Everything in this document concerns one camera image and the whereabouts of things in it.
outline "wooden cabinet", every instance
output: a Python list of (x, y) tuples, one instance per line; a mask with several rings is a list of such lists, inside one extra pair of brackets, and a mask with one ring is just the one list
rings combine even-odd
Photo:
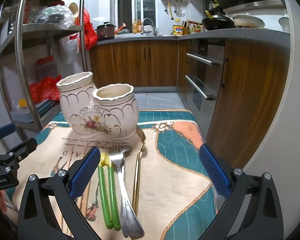
[(115, 42), (94, 46), (89, 54), (97, 87), (113, 83), (135, 87), (177, 85), (177, 41)]
[(227, 41), (222, 82), (206, 138), (217, 156), (243, 168), (277, 112), (287, 79), (289, 51), (249, 42)]
[(189, 82), (185, 76), (189, 72), (190, 58), (186, 56), (190, 49), (190, 40), (179, 41), (179, 67), (178, 67), (178, 94), (180, 98), (186, 102), (187, 89)]

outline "red plastic bag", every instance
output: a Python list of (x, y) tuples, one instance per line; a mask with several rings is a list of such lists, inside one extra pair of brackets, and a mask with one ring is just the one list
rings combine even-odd
[(83, 11), (83, 21), (84, 21), (84, 44), (85, 50), (91, 49), (98, 41), (98, 36), (93, 29), (93, 26), (90, 22), (90, 16), (86, 9)]
[(61, 75), (55, 79), (52, 77), (44, 77), (40, 82), (29, 85), (32, 100), (35, 104), (45, 99), (60, 100), (60, 92), (57, 89), (57, 83), (61, 80)]

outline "shelf rack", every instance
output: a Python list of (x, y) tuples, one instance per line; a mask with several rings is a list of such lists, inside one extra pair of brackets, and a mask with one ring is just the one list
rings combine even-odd
[[(5, 0), (0, 8), (0, 16), (2, 13), (3, 5), (7, 0)], [(26, 69), (23, 58), (23, 49), (27, 47), (31, 47), (38, 44), (48, 43), (51, 40), (58, 41), (59, 39), (71, 35), (73, 33), (79, 32), (80, 35), (80, 46), (81, 46), (81, 58), (83, 70), (87, 71), (87, 61), (84, 50), (84, 21), (83, 21), (83, 9), (84, 9), (84, 0), (80, 0), (79, 5), (79, 22), (80, 25), (71, 26), (69, 29), (64, 30), (58, 28), (57, 26), (50, 23), (39, 23), (39, 24), (23, 24), (23, 14), (24, 8), (26, 5), (26, 0), (19, 0), (17, 15), (16, 15), (16, 23), (15, 28), (12, 33), (10, 33), (4, 42), (0, 45), (0, 57), (5, 54), (15, 52), (16, 56), (16, 65), (18, 78), (21, 83), (23, 95), (25, 97), (26, 103), (29, 107), (29, 111), (32, 115), (33, 122), (14, 122), (17, 126), (17, 133), (20, 136), (21, 140), (25, 140), (25, 136), (19, 128), (31, 129), (31, 130), (42, 130), (48, 122), (61, 110), (60, 104), (56, 103), (48, 112), (46, 112), (43, 116), (40, 116), (34, 102), (32, 100), (29, 83), (26, 76)], [(10, 105), (8, 102), (8, 98), (4, 89), (3, 76), (0, 68), (0, 92), (2, 95), (2, 99), (4, 101), (5, 107), (8, 111), (8, 114), (11, 118), (10, 114)]]

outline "frying pan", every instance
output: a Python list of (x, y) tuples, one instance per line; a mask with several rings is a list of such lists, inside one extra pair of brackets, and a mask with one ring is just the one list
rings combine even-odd
[(208, 18), (202, 20), (202, 24), (207, 31), (234, 28), (234, 22), (229, 17), (223, 15), (210, 15), (206, 11)]

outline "built-in oven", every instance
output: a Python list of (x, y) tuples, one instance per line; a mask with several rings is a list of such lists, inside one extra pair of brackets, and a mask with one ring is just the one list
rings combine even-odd
[(206, 138), (221, 85), (224, 40), (192, 40), (187, 56), (190, 66), (187, 104)]

